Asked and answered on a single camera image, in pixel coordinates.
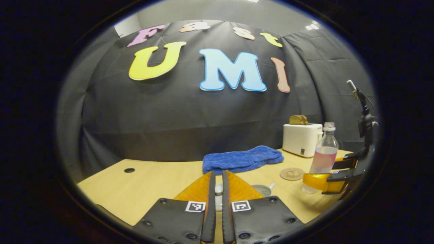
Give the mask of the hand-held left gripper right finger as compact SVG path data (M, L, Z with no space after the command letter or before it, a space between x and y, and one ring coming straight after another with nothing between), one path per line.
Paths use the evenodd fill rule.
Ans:
M266 244L304 223L278 196L265 197L228 170L222 173L222 234L225 244Z

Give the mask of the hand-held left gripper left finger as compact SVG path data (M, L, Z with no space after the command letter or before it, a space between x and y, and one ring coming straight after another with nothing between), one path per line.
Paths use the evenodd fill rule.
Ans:
M212 244L216 175L210 171L175 198L160 198L132 228L166 244Z

